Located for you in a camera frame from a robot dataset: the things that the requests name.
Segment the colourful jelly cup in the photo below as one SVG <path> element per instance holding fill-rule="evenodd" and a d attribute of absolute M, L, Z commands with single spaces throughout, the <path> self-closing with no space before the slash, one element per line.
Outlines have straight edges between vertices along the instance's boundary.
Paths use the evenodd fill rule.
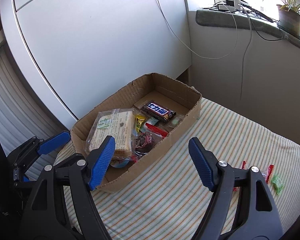
<path fill-rule="evenodd" d="M 110 166 L 114 168 L 123 168 L 128 164 L 133 164 L 134 161 L 129 158 L 117 158 L 110 161 Z"/>

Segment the clear-wrapped cracker pack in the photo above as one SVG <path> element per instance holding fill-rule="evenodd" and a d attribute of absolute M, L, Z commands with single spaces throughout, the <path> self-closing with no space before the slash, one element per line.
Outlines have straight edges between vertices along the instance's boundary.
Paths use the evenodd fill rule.
<path fill-rule="evenodd" d="M 132 108 L 99 112 L 85 143 L 85 153 L 99 148 L 106 138 L 115 139 L 114 159 L 129 159 L 135 149 L 136 117 Z"/>

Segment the red-edged clear snack bag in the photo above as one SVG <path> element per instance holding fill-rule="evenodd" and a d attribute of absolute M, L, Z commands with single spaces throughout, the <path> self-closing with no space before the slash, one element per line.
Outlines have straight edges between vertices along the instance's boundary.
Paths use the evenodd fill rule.
<path fill-rule="evenodd" d="M 168 135 L 168 132 L 156 126 L 146 124 L 144 132 L 141 132 L 135 139 L 134 153 L 141 157 L 149 153 L 153 148 L 163 141 Z"/>

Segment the yellow candy packet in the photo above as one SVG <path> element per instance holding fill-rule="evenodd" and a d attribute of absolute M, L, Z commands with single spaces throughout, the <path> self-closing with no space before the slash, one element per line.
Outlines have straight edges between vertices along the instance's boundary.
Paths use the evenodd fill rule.
<path fill-rule="evenodd" d="M 135 116 L 135 121 L 136 121 L 136 126 L 135 126 L 135 129 L 136 129 L 136 132 L 139 133 L 141 127 L 142 127 L 142 124 L 146 121 L 146 117 L 142 114 L 137 114 Z"/>

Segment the clear green candy packet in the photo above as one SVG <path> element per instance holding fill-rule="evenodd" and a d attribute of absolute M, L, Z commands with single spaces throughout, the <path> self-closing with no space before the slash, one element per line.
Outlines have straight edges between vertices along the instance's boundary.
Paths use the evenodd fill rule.
<path fill-rule="evenodd" d="M 183 120 L 182 115 L 176 115 L 173 119 L 171 119 L 168 123 L 169 127 L 175 128 L 179 125 L 179 123 Z"/>

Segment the white mint candy packet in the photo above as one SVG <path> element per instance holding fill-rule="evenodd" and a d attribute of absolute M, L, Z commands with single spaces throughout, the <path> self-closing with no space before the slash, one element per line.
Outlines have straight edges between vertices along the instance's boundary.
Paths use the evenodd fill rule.
<path fill-rule="evenodd" d="M 154 117 L 151 117 L 151 118 L 149 118 L 149 119 L 146 121 L 147 124 L 150 124 L 150 125 L 153 125 L 153 126 L 155 126 L 158 122 L 159 122 L 159 120 L 156 119 L 156 118 L 154 118 Z"/>

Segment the Chinese-label Snickers bar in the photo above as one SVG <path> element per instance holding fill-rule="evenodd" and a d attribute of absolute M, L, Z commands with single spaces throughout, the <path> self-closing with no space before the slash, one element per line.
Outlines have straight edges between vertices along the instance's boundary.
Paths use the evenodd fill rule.
<path fill-rule="evenodd" d="M 141 107 L 143 112 L 148 113 L 159 121 L 167 123 L 176 116 L 176 112 L 158 104 L 156 101 L 149 101 Z"/>

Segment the brown cardboard box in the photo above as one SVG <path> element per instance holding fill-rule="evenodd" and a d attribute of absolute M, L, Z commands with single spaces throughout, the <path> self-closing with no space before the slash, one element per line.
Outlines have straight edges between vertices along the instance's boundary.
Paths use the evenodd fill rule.
<path fill-rule="evenodd" d="M 138 77 L 71 129 L 88 189 L 114 193 L 162 157 L 200 114 L 200 92 L 170 77 Z"/>

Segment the power strip with adapters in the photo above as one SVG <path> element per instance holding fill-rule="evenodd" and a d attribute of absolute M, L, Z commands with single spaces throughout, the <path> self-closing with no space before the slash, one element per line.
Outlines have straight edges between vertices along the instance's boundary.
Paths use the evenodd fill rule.
<path fill-rule="evenodd" d="M 217 9 L 223 12 L 236 12 L 241 9 L 241 1 L 240 0 L 224 0 L 217 4 Z"/>

